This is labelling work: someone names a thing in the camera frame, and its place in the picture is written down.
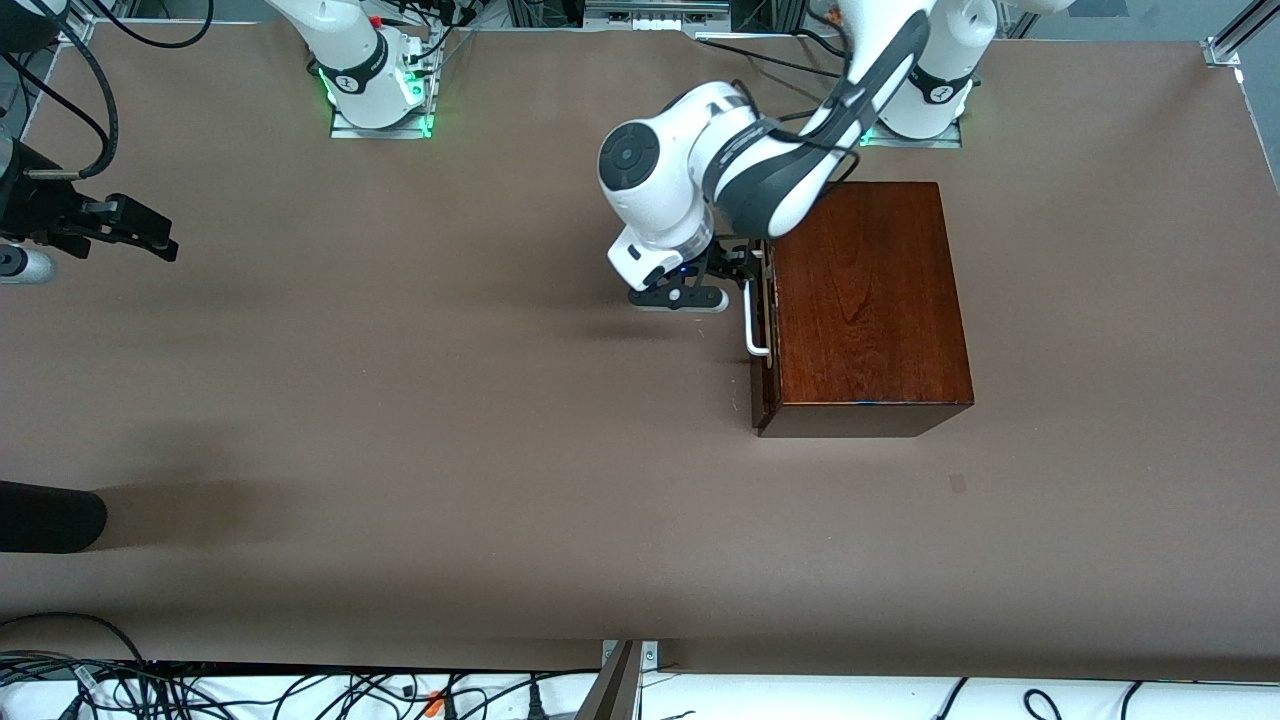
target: wooden box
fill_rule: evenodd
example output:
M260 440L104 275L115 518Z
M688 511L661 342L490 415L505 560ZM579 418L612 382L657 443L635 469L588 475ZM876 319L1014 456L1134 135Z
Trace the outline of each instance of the wooden box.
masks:
M915 437L973 405L934 183L844 183L765 251L762 437Z

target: metal bracket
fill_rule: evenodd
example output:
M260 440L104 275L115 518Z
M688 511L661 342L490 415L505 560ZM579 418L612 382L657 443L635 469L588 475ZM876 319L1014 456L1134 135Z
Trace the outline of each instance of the metal bracket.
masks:
M640 674L658 666L658 643L613 641L604 643L604 667L591 683L573 720L635 720Z
M929 147L960 150L964 147L964 137L960 135L959 120L951 120L951 124L947 126L947 129L942 131L942 135L928 140L902 137L884 127L884 123L876 123L872 126L872 129L867 131L867 135L863 136L860 145L863 147L873 145L881 147Z
M614 648L618 647L618 641L604 641L604 651L600 655L600 664L608 665L609 657L613 656ZM641 641L640 642L640 671L653 673L658 669L658 641Z
M1222 56L1217 53L1217 38L1210 37L1208 40L1201 41L1201 50L1204 51L1204 63L1211 68L1239 68L1240 67L1240 54L1231 53L1230 55Z

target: power cable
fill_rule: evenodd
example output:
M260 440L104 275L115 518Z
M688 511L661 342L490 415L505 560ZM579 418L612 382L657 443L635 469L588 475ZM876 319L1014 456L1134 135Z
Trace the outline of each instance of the power cable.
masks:
M150 37L143 37L133 32L133 29L131 29L128 26L120 22L120 18L115 17L115 13L113 13L111 9L102 3L102 0L88 0L88 1L92 3L93 6L97 8L100 13L102 13L102 17L111 20L111 24L120 28L120 31L124 32L124 35L128 35L129 37L137 40L143 45L150 45L151 47L160 47L161 50L180 50L183 47L191 47L192 45L204 40L205 35L209 33L209 28L212 27L214 24L214 0L207 0L207 9L205 10L205 22L200 24L200 29L196 31L196 35L178 42L161 42L159 40L151 40ZM161 6L168 12L166 6L164 6L163 4Z

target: wood grain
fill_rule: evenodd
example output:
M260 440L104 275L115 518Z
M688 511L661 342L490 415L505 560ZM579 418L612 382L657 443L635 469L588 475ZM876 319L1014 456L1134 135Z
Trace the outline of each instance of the wood grain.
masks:
M934 183L845 183L773 251L786 404L972 404Z

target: brown table surface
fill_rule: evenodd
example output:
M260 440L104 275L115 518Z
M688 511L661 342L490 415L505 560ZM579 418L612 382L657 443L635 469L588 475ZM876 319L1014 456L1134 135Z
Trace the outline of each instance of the brown table surface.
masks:
M84 191L163 210L182 256L100 245L0 293L0 473L109 488L118 520L0 559L6 614L100 612L170 659L657 637L699 670L1280 676L1280 201L1194 44L1001 42L963 151L867 151L861 179L941 184L973 366L977 406L911 441L756 438L737 311L636 313L604 256L609 128L823 78L483 33L435 138L353 142L283 23L92 46L122 143ZM52 82L101 111L72 54ZM28 141L95 150L50 102Z

